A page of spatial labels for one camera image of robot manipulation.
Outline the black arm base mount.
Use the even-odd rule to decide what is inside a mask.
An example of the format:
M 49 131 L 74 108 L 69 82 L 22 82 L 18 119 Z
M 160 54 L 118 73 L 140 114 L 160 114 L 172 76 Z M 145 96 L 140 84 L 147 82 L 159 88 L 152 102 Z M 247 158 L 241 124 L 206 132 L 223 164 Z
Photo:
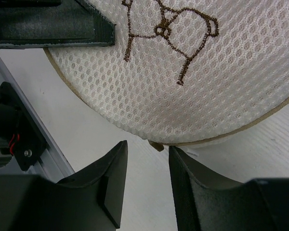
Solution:
M 21 170 L 34 165 L 47 142 L 12 85 L 0 85 L 0 138 L 8 142 L 8 154 L 16 158 Z

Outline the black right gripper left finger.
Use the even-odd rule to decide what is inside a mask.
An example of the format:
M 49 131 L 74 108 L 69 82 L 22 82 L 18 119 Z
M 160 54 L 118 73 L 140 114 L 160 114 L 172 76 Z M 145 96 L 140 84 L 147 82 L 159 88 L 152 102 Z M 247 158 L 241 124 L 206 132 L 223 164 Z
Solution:
M 114 231 L 120 228 L 128 144 L 73 175 L 0 175 L 0 231 Z

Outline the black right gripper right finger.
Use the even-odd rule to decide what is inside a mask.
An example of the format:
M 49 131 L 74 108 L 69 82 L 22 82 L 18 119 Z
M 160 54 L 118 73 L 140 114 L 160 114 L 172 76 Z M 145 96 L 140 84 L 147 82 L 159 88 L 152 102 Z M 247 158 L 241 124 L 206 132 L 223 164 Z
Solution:
M 169 148 L 171 186 L 180 231 L 289 231 L 289 178 L 241 183 Z

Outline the white mesh laundry bag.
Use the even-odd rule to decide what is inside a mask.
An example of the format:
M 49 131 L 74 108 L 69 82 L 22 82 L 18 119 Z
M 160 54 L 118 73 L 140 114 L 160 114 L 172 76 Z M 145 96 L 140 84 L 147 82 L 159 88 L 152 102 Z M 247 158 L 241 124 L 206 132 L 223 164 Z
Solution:
M 289 0 L 93 0 L 109 47 L 46 48 L 90 108 L 156 149 L 223 141 L 289 104 Z

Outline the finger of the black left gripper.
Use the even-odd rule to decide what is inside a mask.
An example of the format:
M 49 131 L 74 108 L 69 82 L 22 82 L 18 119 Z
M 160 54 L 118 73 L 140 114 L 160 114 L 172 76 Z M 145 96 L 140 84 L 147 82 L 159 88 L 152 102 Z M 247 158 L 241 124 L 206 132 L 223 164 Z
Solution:
M 0 48 L 113 46 L 115 26 L 87 0 L 0 0 Z

